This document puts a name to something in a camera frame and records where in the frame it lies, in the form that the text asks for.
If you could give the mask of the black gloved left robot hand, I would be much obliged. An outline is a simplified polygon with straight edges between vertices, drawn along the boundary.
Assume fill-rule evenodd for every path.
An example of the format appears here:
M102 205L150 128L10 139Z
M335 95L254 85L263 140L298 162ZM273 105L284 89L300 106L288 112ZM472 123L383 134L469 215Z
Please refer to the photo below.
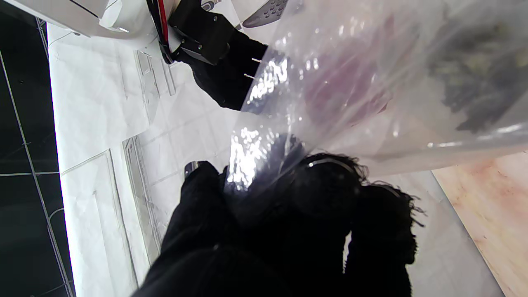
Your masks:
M181 186L134 297L410 297L417 197L348 156L311 156L281 135L253 193L208 161Z

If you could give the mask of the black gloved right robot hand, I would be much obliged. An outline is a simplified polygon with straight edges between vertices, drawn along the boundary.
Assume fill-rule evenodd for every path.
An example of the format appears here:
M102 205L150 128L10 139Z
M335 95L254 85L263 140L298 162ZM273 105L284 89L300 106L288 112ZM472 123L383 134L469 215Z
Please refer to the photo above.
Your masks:
M240 111L268 45L242 32L232 34L227 55L216 65L190 58L197 85L220 107Z

